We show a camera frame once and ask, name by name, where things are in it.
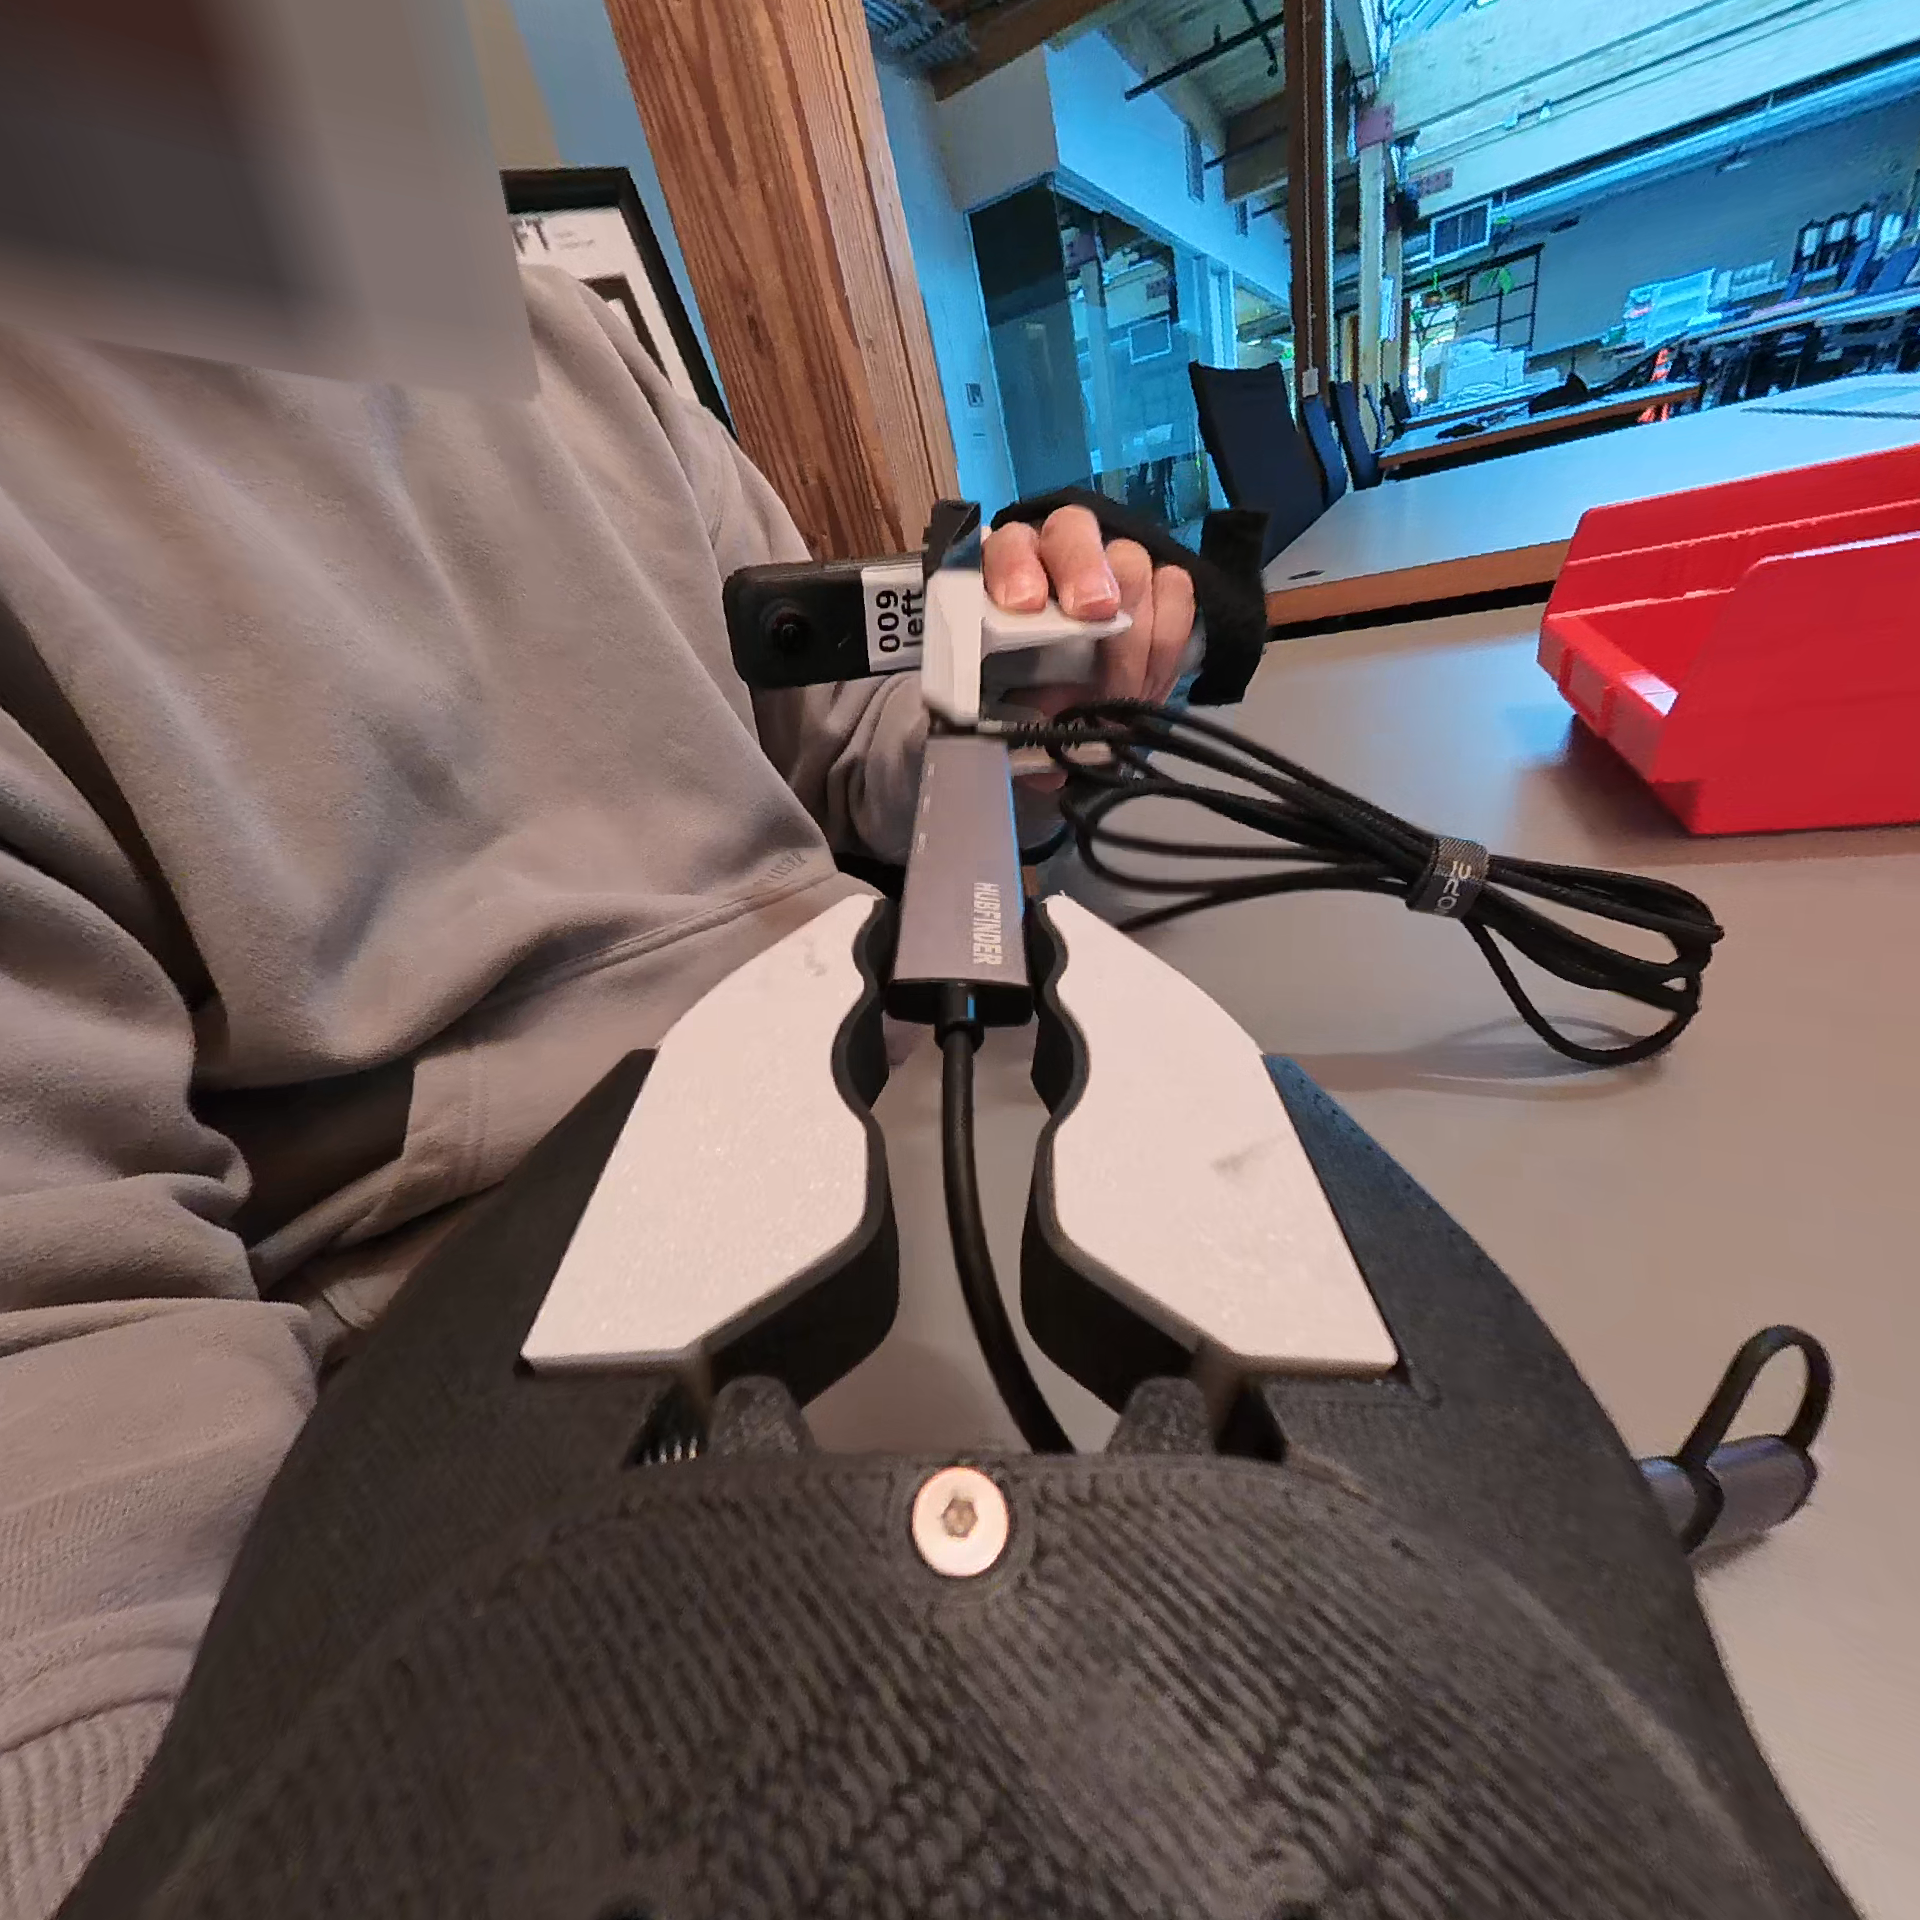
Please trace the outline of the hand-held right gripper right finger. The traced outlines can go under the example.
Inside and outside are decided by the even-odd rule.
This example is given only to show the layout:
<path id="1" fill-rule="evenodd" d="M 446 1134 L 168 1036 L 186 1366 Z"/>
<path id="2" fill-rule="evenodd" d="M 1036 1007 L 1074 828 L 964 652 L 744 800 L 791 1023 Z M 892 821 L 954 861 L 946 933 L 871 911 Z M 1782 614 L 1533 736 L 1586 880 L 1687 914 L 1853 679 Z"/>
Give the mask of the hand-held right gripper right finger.
<path id="1" fill-rule="evenodd" d="M 1028 911 L 1024 1324 L 1099 1406 L 1188 1382 L 1389 1382 L 1400 1350 L 1257 1044 L 1182 972 L 1050 894 Z"/>

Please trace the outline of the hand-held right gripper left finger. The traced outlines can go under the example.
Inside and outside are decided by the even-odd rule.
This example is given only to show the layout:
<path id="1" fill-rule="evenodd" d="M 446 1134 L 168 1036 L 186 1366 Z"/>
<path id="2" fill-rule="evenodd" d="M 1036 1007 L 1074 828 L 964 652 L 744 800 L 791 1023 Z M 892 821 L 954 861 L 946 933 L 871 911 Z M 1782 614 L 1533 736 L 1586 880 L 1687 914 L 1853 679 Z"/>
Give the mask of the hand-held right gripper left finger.
<path id="1" fill-rule="evenodd" d="M 690 1396 L 763 1377 L 813 1406 L 875 1353 L 890 958 L 892 904 L 849 896 L 667 1030 L 523 1335 L 536 1377 L 655 1371 Z"/>

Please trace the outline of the grey usb hub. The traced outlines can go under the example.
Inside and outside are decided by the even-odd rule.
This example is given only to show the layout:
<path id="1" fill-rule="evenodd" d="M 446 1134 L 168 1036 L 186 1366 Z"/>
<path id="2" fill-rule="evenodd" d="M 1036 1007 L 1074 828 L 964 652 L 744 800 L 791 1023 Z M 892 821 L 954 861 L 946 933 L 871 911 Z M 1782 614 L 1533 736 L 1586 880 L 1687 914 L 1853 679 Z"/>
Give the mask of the grey usb hub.
<path id="1" fill-rule="evenodd" d="M 921 759 L 885 1010 L 934 1030 L 1024 1028 L 1033 1019 L 1024 911 L 1006 746 L 934 736 Z"/>

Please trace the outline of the person's left forearm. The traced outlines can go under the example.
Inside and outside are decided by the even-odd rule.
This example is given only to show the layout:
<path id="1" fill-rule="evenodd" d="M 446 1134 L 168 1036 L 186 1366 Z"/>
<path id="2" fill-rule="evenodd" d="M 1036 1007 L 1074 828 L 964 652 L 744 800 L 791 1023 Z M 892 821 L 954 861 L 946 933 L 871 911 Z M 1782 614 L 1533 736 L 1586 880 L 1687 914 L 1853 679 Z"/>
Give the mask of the person's left forearm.
<path id="1" fill-rule="evenodd" d="M 930 725 L 918 673 L 763 689 L 757 725 L 828 852 L 905 865 Z"/>

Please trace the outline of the grey desk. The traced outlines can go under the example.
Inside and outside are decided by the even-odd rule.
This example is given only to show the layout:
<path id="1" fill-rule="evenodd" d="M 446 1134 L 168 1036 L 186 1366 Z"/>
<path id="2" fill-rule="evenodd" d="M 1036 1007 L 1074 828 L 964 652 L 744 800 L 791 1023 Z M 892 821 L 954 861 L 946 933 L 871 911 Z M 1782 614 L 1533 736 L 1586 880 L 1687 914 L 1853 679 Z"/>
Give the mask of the grey desk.
<path id="1" fill-rule="evenodd" d="M 1916 1916 L 1916 828 L 1675 831 L 1572 725 L 1533 629 L 1289 637 L 1224 718 L 1423 828 L 1704 896 L 1724 942 L 1664 1060 L 1575 1070 L 1457 931 L 1371 896 L 1256 902 L 1151 948 L 1502 1263 L 1637 1452 L 1694 1428 L 1754 1328 L 1826 1338 L 1809 1509 L 1700 1598 L 1861 1913 Z"/>

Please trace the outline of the person's left hand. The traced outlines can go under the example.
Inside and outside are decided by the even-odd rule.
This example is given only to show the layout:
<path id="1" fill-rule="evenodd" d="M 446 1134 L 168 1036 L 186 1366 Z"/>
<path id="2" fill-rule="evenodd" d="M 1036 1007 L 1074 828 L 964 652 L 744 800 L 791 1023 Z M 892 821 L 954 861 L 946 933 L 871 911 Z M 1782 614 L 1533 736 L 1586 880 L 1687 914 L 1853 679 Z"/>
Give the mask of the person's left hand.
<path id="1" fill-rule="evenodd" d="M 1188 574 L 1151 564 L 1138 541 L 1107 541 L 1086 509 L 985 531 L 984 583 L 1002 614 L 1056 604 L 1070 620 L 1130 619 L 1126 634 L 1099 641 L 1086 682 L 1020 689 L 1028 710 L 1056 715 L 1086 699 L 1165 702 L 1182 679 L 1196 620 Z"/>

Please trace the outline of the glass office partition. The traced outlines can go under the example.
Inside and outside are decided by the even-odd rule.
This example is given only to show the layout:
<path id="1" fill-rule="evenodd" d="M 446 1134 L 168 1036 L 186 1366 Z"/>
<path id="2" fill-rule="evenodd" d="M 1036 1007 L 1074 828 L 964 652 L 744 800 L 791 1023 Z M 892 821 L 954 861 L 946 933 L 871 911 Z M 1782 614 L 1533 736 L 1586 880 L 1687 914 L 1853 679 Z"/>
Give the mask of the glass office partition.
<path id="1" fill-rule="evenodd" d="M 1103 493 L 1175 531 L 1210 509 L 1184 257 L 1056 176 L 970 213 L 1020 497 Z"/>

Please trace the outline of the black framed poster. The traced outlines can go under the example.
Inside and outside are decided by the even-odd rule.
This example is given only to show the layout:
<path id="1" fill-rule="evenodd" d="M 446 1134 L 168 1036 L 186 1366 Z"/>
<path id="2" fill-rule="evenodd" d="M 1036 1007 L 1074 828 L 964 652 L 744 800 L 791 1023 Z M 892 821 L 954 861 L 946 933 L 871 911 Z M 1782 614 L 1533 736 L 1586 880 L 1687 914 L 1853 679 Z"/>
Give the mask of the black framed poster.
<path id="1" fill-rule="evenodd" d="M 734 435 L 695 305 L 627 168 L 506 168 L 502 202 L 523 264 L 563 269 L 611 305 L 671 384 Z"/>

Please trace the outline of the person's grey hoodie torso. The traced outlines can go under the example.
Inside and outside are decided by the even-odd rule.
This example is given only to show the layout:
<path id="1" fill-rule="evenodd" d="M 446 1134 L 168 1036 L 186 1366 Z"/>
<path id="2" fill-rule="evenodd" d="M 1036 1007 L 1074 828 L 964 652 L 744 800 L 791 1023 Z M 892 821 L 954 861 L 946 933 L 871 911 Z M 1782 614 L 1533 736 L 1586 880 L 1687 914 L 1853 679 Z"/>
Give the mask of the person's grey hoodie torso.
<path id="1" fill-rule="evenodd" d="M 859 894 L 721 619 L 805 537 L 519 285 L 531 402 L 6 328 L 6 1916 L 101 1849 L 326 1366 Z"/>

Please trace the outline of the black office chair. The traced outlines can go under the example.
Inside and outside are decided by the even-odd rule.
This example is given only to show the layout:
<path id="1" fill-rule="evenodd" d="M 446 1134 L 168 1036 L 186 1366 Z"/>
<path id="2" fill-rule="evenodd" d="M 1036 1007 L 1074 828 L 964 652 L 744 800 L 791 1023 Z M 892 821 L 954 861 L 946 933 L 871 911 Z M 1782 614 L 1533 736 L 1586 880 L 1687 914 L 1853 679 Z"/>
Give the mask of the black office chair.
<path id="1" fill-rule="evenodd" d="M 1264 564 L 1273 564 L 1325 513 L 1325 472 L 1289 410 L 1281 365 L 1213 368 L 1193 361 L 1196 429 L 1235 513 L 1264 518 Z"/>

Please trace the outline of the grey usb plug with loop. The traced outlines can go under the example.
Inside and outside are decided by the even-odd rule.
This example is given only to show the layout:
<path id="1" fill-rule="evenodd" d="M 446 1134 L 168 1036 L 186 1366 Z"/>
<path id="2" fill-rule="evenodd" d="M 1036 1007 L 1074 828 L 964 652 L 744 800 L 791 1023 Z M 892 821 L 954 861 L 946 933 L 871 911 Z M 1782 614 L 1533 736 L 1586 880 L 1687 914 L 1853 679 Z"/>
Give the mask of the grey usb plug with loop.
<path id="1" fill-rule="evenodd" d="M 1795 1417 L 1775 1435 L 1737 1435 L 1761 1371 L 1782 1356 L 1802 1360 Z M 1826 1428 L 1829 1396 L 1836 1366 L 1826 1345 L 1802 1328 L 1775 1324 L 1732 1353 L 1684 1442 L 1672 1452 L 1637 1461 L 1643 1489 L 1687 1558 L 1754 1545 L 1802 1514 L 1817 1480 L 1813 1442 Z"/>

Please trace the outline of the long white table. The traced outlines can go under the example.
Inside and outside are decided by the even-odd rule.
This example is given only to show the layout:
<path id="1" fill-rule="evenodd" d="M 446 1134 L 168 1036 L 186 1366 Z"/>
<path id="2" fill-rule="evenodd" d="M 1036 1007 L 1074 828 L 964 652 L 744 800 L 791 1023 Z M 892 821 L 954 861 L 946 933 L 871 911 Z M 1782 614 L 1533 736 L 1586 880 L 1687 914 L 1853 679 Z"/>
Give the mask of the long white table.
<path id="1" fill-rule="evenodd" d="M 1910 445 L 1916 435 L 1920 377 L 1854 373 L 1353 493 L 1265 564 L 1265 620 L 1333 634 L 1547 594 L 1592 509 Z"/>

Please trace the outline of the long wooden table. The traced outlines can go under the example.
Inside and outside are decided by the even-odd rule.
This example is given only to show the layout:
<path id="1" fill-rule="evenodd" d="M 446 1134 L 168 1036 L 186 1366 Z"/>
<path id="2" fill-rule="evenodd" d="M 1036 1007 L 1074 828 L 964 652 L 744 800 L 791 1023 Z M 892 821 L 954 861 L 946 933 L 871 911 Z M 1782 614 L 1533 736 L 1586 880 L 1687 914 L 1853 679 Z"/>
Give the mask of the long wooden table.
<path id="1" fill-rule="evenodd" d="M 1416 428 L 1378 454 L 1379 478 L 1416 478 L 1457 466 L 1480 466 L 1528 451 L 1567 445 L 1616 435 L 1637 421 L 1660 421 L 1698 410 L 1700 380 L 1648 380 L 1609 399 L 1585 399 L 1555 410 L 1506 410 L 1484 421 Z"/>

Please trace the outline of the red plastic bin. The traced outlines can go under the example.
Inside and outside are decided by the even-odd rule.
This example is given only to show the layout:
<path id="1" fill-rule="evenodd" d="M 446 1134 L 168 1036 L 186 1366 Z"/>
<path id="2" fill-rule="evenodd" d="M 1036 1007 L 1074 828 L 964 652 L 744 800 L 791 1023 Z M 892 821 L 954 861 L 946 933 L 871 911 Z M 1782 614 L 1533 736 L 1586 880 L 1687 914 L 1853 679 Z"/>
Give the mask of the red plastic bin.
<path id="1" fill-rule="evenodd" d="M 1537 666 L 1694 836 L 1920 821 L 1920 451 L 1585 513 Z"/>

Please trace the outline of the thin wooden post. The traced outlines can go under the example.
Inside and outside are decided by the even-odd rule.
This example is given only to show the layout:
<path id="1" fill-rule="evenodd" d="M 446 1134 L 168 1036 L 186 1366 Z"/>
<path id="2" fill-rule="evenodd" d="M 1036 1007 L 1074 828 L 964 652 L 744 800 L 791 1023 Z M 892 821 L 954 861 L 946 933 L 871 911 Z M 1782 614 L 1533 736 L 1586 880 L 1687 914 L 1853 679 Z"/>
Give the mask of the thin wooden post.
<path id="1" fill-rule="evenodd" d="M 1337 104 L 1333 13 L 1325 0 L 1281 3 L 1281 100 L 1287 100 L 1287 257 L 1289 257 L 1289 345 L 1297 399 L 1320 399 L 1337 373 Z"/>

